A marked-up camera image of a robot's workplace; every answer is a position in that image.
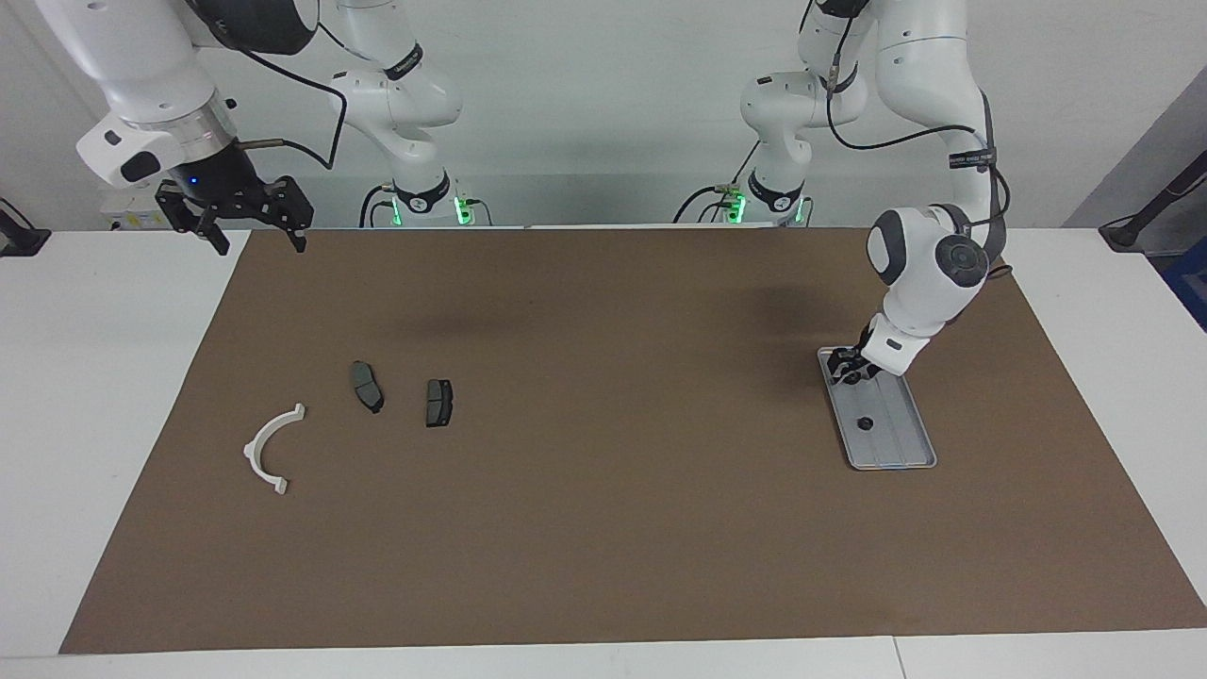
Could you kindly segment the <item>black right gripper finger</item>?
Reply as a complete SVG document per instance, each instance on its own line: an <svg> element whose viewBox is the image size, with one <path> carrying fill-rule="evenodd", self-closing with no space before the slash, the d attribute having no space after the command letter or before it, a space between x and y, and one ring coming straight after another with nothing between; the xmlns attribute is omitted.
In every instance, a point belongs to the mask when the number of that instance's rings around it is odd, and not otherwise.
<svg viewBox="0 0 1207 679"><path fill-rule="evenodd" d="M284 232L296 253L307 252L307 229L313 224L314 206L295 177L282 175L263 182L253 203L253 219Z"/></svg>
<svg viewBox="0 0 1207 679"><path fill-rule="evenodd" d="M173 232L187 233L205 240L220 257L228 254L231 244L217 224L216 207L204 207L200 212L194 212L189 207L189 199L175 181L161 181L154 199Z"/></svg>

